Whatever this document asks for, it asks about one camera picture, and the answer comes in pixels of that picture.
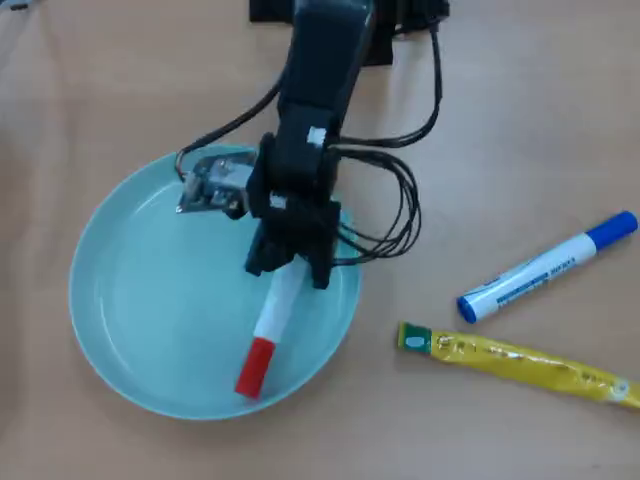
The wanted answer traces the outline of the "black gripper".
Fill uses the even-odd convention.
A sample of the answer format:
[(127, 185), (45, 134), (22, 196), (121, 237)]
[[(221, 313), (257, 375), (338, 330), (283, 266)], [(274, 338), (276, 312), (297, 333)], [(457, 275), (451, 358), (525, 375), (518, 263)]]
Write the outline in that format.
[(251, 242), (246, 272), (274, 272), (299, 255), (311, 268), (313, 287), (327, 289), (341, 212), (332, 199), (338, 163), (326, 147), (289, 134), (262, 137), (247, 185), (249, 211), (260, 220), (260, 230)]

